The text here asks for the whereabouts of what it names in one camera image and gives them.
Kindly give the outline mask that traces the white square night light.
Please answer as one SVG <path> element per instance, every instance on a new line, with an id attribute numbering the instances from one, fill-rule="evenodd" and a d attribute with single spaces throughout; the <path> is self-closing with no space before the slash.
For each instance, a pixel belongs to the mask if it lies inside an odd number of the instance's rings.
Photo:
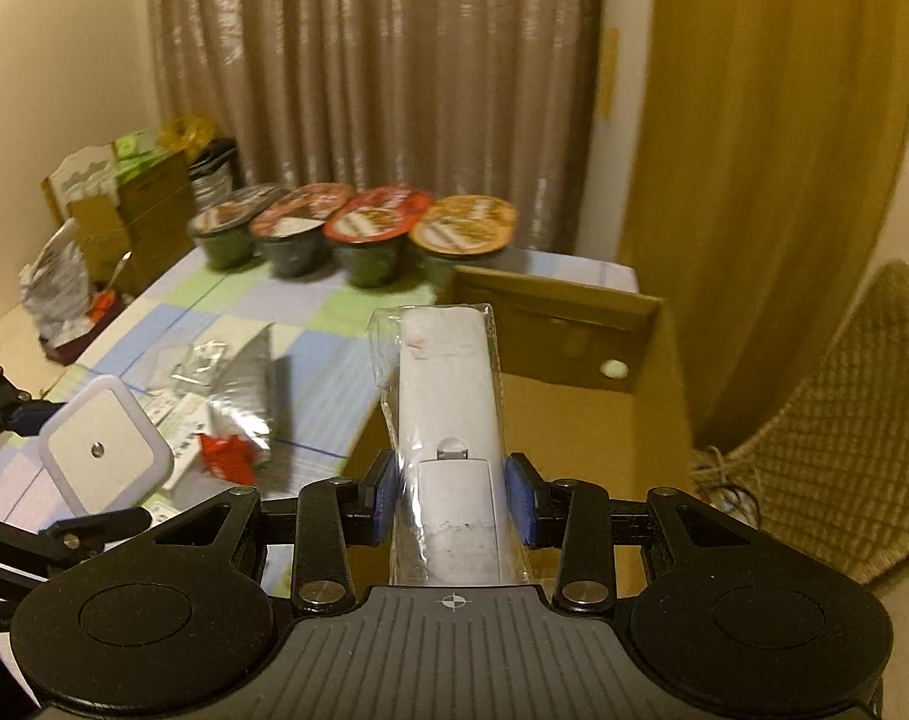
<path id="1" fill-rule="evenodd" d="M 173 471 L 173 450 L 121 379 L 93 379 L 39 431 L 39 457 L 73 515 L 134 507 Z"/>

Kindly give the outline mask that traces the white remote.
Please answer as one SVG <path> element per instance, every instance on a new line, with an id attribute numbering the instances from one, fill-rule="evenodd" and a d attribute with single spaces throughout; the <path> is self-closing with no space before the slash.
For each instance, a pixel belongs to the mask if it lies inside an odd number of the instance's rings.
<path id="1" fill-rule="evenodd" d="M 436 587 L 526 582 L 506 500 L 493 307 L 378 309 L 368 340 L 399 466 L 392 580 Z"/>

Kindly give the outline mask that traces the red candy wrapper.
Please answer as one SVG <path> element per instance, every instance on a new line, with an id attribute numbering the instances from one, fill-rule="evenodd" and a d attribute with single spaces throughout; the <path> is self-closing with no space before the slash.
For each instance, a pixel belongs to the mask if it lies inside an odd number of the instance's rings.
<path id="1" fill-rule="evenodd" d="M 254 486 L 257 472 L 271 458 L 271 450 L 259 447 L 241 434 L 199 436 L 203 468 L 214 478 L 238 486 Z"/>

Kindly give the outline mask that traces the silver foil pouch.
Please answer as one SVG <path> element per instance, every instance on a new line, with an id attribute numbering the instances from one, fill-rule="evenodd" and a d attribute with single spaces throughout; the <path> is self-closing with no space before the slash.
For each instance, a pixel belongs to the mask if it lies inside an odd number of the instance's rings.
<path id="1" fill-rule="evenodd" d="M 274 356 L 272 325 L 262 325 L 246 341 L 231 343 L 214 387 L 202 395 L 209 405 L 207 436 L 241 434 L 272 452 L 274 438 Z"/>

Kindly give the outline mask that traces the white duck medicine box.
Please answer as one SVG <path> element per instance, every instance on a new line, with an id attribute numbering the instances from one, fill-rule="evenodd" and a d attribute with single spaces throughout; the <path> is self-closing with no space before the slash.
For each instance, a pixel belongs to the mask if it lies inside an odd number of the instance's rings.
<path id="1" fill-rule="evenodd" d="M 210 433 L 209 405 L 202 395 L 163 390 L 146 404 L 146 414 L 173 454 L 173 470 L 160 486 L 171 493 L 200 457 L 200 436 Z"/>

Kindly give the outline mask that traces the white printed plastic bag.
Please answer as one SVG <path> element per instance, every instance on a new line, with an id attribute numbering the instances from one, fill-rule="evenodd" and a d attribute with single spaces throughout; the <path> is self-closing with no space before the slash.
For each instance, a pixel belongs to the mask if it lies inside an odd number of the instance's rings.
<path id="1" fill-rule="evenodd" d="M 90 327 L 91 284 L 77 234 L 77 222 L 66 221 L 18 273 L 22 306 L 39 338 L 54 343 L 72 340 Z"/>

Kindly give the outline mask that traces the brown cardboard box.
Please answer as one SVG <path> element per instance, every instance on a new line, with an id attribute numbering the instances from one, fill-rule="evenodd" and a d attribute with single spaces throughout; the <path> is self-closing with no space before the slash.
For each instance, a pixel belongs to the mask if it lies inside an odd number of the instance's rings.
<path id="1" fill-rule="evenodd" d="M 615 499 L 687 488 L 692 460 L 672 320 L 661 301 L 485 268 L 457 268 L 432 305 L 488 304 L 497 327 L 506 458 L 523 454 L 547 481 L 581 479 Z M 350 455 L 365 473 L 392 450 L 381 405 Z M 553 587 L 559 550 L 523 548 L 529 578 Z M 371 583 L 392 580 L 394 518 Z"/>

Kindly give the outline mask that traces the checkered tablecloth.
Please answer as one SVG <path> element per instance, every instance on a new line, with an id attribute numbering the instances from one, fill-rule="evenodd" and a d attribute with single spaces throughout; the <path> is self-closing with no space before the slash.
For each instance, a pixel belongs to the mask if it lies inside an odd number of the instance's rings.
<path id="1" fill-rule="evenodd" d="M 173 474 L 146 503 L 164 520 L 223 488 L 199 455 L 200 433 L 210 426 L 210 385 L 264 335 L 274 358 L 274 417 L 272 455 L 259 466 L 257 483 L 264 496 L 293 496 L 344 470 L 378 405 L 371 314 L 433 300 L 433 286 L 417 268 L 383 288 L 361 289 L 333 263 L 301 280 L 279 280 L 257 262 L 217 273 L 192 252 L 132 302 L 47 394 L 68 400 L 100 376 L 127 385 L 173 449 Z"/>

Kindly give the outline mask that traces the cardboard boxes stack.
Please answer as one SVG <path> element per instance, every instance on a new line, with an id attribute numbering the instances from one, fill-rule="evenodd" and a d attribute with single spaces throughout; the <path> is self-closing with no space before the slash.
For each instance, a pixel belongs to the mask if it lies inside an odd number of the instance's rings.
<path id="1" fill-rule="evenodd" d="M 52 215 L 46 179 L 41 190 Z M 196 200 L 180 154 L 169 154 L 118 185 L 118 193 L 118 206 L 107 197 L 72 202 L 65 221 L 79 225 L 77 242 L 90 281 L 98 286 L 114 281 L 124 293 L 138 296 L 191 252 L 194 243 L 187 223 L 196 214 Z"/>

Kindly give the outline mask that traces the white decorative board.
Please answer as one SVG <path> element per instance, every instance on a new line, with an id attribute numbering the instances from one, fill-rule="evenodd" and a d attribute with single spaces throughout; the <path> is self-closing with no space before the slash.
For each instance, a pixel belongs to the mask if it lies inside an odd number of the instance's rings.
<path id="1" fill-rule="evenodd" d="M 119 204 L 118 161 L 111 145 L 85 146 L 65 156 L 46 179 L 52 215 L 59 223 L 70 216 L 70 205 L 91 197 Z"/>

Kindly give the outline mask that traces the woven wicker chair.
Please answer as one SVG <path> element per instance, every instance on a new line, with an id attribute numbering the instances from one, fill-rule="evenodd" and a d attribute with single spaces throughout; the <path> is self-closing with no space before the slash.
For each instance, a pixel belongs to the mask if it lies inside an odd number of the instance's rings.
<path id="1" fill-rule="evenodd" d="M 785 406 L 729 454 L 697 454 L 692 479 L 744 489 L 765 532 L 856 582 L 908 561 L 909 265 L 882 266 Z"/>

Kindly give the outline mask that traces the dark-lid noodle bowl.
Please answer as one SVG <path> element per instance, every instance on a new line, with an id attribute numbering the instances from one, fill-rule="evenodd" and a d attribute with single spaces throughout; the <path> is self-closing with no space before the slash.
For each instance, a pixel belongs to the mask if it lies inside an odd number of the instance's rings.
<path id="1" fill-rule="evenodd" d="M 251 185 L 199 211 L 187 223 L 187 232 L 202 250 L 207 265 L 226 271 L 248 263 L 256 250 L 249 223 L 287 193 L 288 188 L 280 184 Z"/>

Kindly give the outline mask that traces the green paper box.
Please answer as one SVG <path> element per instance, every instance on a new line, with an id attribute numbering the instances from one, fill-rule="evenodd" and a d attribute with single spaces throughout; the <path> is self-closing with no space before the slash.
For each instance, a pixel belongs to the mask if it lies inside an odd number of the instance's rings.
<path id="1" fill-rule="evenodd" d="M 116 184 L 122 185 L 166 160 L 171 151 L 158 142 L 158 132 L 142 128 L 126 133 L 111 143 L 116 161 Z"/>

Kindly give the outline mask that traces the red-lid noodle bowl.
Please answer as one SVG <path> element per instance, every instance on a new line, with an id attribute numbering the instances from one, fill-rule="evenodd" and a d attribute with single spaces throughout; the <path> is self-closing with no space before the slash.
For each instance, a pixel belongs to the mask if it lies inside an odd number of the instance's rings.
<path id="1" fill-rule="evenodd" d="M 379 288 L 397 277 L 409 232 L 433 197 L 420 188 L 383 185 L 356 195 L 324 224 L 335 260 L 356 288 Z"/>

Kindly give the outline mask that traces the brown-lid noodle bowl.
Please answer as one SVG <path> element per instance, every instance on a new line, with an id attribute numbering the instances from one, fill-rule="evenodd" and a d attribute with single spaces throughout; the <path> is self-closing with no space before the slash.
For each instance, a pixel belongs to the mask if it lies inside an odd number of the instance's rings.
<path id="1" fill-rule="evenodd" d="M 353 197 L 349 184 L 317 182 L 288 190 L 254 216 L 249 232 L 272 275 L 289 280 L 321 268 L 331 256 L 324 224 Z"/>

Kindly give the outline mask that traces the orange-lid noodle bowl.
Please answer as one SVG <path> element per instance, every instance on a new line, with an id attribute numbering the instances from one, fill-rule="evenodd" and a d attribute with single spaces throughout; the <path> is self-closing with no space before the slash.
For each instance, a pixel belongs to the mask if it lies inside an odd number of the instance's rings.
<path id="1" fill-rule="evenodd" d="M 438 288 L 457 265 L 485 265 L 514 238 L 518 208 L 491 195 L 436 200 L 409 232 L 423 277 Z"/>

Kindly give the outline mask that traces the yellow foil wrapping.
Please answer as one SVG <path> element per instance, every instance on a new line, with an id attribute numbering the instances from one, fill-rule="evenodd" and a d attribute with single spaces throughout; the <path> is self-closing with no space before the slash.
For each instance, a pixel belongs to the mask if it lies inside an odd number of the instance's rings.
<path id="1" fill-rule="evenodd" d="M 186 114 L 164 124 L 157 145 L 193 163 L 217 137 L 218 125 L 210 115 Z"/>

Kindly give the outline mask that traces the beige patterned curtain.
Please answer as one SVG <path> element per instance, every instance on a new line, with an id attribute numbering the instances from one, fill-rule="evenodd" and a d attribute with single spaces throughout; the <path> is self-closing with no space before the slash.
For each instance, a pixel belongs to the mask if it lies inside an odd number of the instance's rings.
<path id="1" fill-rule="evenodd" d="M 205 115 L 242 175 L 412 185 L 518 208 L 570 250 L 602 0 L 148 0 L 166 117 Z"/>

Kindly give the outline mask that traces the golden yellow curtain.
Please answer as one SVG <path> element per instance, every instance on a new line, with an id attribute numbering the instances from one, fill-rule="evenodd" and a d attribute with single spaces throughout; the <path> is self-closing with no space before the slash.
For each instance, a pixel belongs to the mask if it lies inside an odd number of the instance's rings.
<path id="1" fill-rule="evenodd" d="M 622 257 L 676 324 L 700 445 L 824 354 L 909 135 L 909 0 L 653 0 Z"/>

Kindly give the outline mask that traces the yellow wall hanging strip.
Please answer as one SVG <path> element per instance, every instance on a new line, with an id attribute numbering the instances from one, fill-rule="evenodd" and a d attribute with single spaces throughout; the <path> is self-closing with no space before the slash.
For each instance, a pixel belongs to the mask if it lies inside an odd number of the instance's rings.
<path id="1" fill-rule="evenodd" d="M 601 121 L 612 119 L 614 110 L 617 62 L 619 61 L 617 28 L 605 28 L 599 49 L 598 84 L 596 85 L 596 115 Z"/>

